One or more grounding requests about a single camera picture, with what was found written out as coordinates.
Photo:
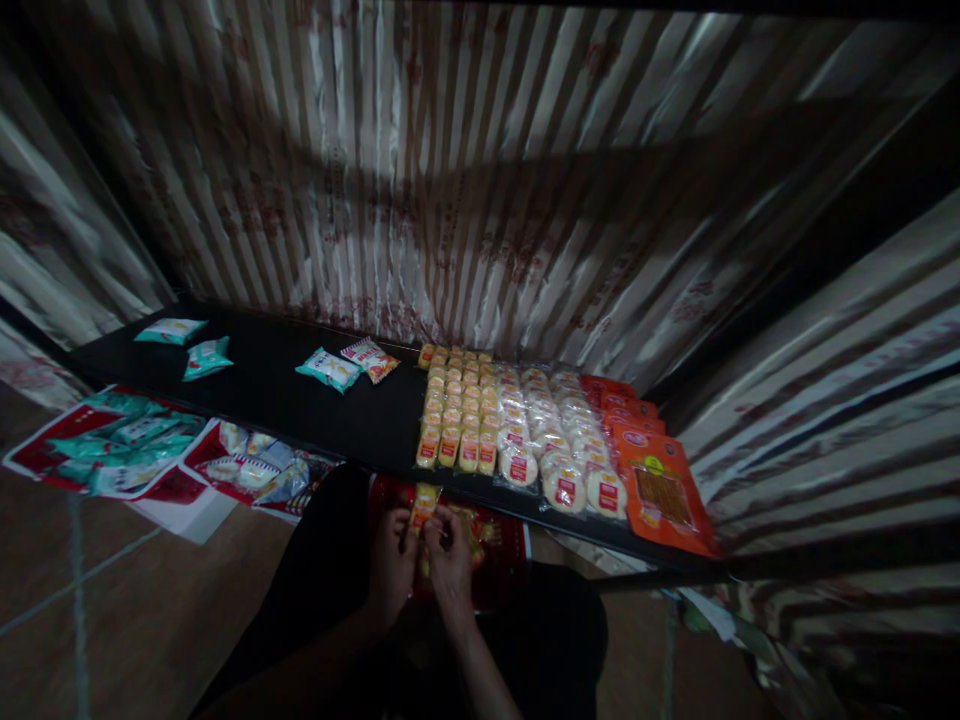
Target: tiled floor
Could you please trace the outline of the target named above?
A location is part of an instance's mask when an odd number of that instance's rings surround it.
[[[203,546],[121,503],[0,470],[0,717],[179,720],[253,616],[292,528],[242,506]],[[597,572],[546,534],[535,557]],[[740,653],[667,600],[604,597],[600,718],[772,717]]]

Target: plastic bag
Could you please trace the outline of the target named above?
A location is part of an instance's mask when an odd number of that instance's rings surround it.
[[[203,329],[206,320],[180,320],[164,318],[142,330],[134,342],[160,342],[168,345],[186,345],[190,339]]]
[[[617,470],[627,487],[627,516],[635,535],[716,557],[713,528],[674,438],[618,427]]]
[[[380,383],[400,364],[399,360],[387,355],[369,337],[344,348],[340,351],[340,354],[366,370],[374,385]]]
[[[187,369],[183,373],[183,382],[199,380],[233,365],[227,359],[227,346],[229,344],[230,337],[224,335],[219,340],[204,340],[190,348],[187,357]]]
[[[331,355],[323,348],[317,350],[306,362],[297,368],[302,375],[315,377],[324,385],[329,385],[343,395],[360,376],[360,368],[351,362]]]

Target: individually wrapped snack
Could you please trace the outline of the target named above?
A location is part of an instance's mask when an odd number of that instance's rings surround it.
[[[280,503],[292,500],[310,485],[310,467],[303,458],[297,458],[279,475],[263,486],[253,500],[254,505]]]
[[[420,444],[417,446],[417,467],[433,470],[437,464],[440,450],[440,427],[425,425],[420,431]]]
[[[464,430],[460,436],[458,467],[463,472],[476,472],[480,456],[480,434],[476,430]]]
[[[497,467],[497,436],[492,432],[480,433],[480,457],[477,472],[481,475],[493,475]]]
[[[430,361],[433,360],[433,353],[436,348],[433,345],[424,345],[420,348],[420,357],[417,358],[417,367],[421,370],[427,370],[430,367]]]
[[[457,446],[460,445],[460,426],[444,425],[440,431],[440,464],[452,468],[457,459]]]
[[[537,460],[543,457],[544,453],[548,453],[551,450],[569,452],[570,444],[566,438],[559,433],[543,433],[537,436],[537,439],[533,443],[533,454],[537,456]]]
[[[462,417],[463,417],[463,414],[460,412],[460,410],[459,410],[458,408],[447,407],[447,408],[443,411],[443,425],[444,425],[444,427],[446,427],[446,426],[448,426],[448,425],[452,425],[452,426],[459,427],[459,426],[460,426],[460,419],[461,419]]]
[[[361,370],[352,362],[342,360],[320,348],[297,368],[297,372],[315,377],[342,395],[356,382]]]
[[[543,497],[555,510],[576,514],[587,505],[587,493],[577,474],[561,468],[543,474]]]
[[[619,428],[612,441],[618,475],[627,487],[627,517],[635,535],[715,557],[713,528],[674,438]]]
[[[512,405],[504,406],[504,408],[500,410],[500,414],[498,415],[498,417],[500,418],[501,425],[511,425],[511,424],[526,425],[527,424],[526,413],[524,413],[523,410],[517,407],[514,407]]]
[[[387,355],[370,337],[345,347],[340,354],[366,370],[374,385],[379,384],[400,364],[399,360]]]
[[[250,442],[250,431],[237,427],[233,423],[220,421],[220,444],[230,455],[242,455]]]
[[[547,374],[542,368],[538,367],[526,368],[522,373],[520,373],[520,380],[522,382],[529,382],[530,380],[542,380],[544,383],[548,382]]]
[[[196,335],[206,320],[181,320],[178,318],[164,318],[157,320],[150,327],[141,330],[134,342],[159,342],[168,345],[186,345]]]
[[[229,343],[230,338],[224,336],[219,340],[205,340],[190,348],[187,357],[187,369],[183,373],[183,382],[199,380],[233,365],[227,359]]]
[[[429,412],[426,413],[423,418],[420,420],[420,431],[423,431],[423,428],[430,425],[440,425],[443,423],[443,414],[439,412]]]
[[[574,466],[573,458],[562,450],[551,450],[544,453],[543,459],[540,461],[540,470],[543,471],[544,474],[562,468],[573,470]]]
[[[497,432],[497,448],[501,452],[507,447],[526,448],[529,444],[530,438],[523,425],[502,425]]]
[[[627,489],[613,473],[598,470],[587,476],[587,502],[604,517],[627,519]]]
[[[500,448],[500,474],[516,487],[529,487],[537,481],[537,461],[518,447]]]
[[[413,498],[413,508],[410,511],[410,527],[414,534],[420,537],[423,526],[430,522],[437,509],[437,500],[440,499],[440,488],[429,483],[417,483]]]
[[[423,412],[425,415],[434,412],[443,412],[443,401],[436,395],[428,397],[426,402],[423,403]]]

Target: orange snack package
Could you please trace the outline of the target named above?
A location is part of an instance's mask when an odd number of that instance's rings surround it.
[[[679,441],[616,425],[617,472],[627,486],[634,535],[689,552],[718,557],[710,519]]]
[[[635,430],[649,430],[658,435],[667,434],[667,426],[663,420],[658,418],[641,418],[631,413],[626,408],[611,408],[603,412],[603,430],[608,437],[613,437],[614,428],[620,425],[628,425]]]
[[[657,406],[653,403],[636,398],[626,398],[620,393],[610,392],[609,390],[602,391],[600,393],[600,409],[612,410],[613,408],[622,408],[637,417],[657,417]]]

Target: red label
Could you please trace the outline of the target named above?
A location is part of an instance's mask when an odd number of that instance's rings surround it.
[[[573,500],[577,494],[577,486],[574,485],[569,480],[560,478],[557,482],[557,494],[556,500],[561,505],[566,505],[567,507],[573,506]]]
[[[517,482],[527,481],[527,460],[526,458],[515,457],[510,461],[510,477]]]
[[[600,507],[604,510],[617,510],[617,499],[620,491],[616,485],[600,483]]]

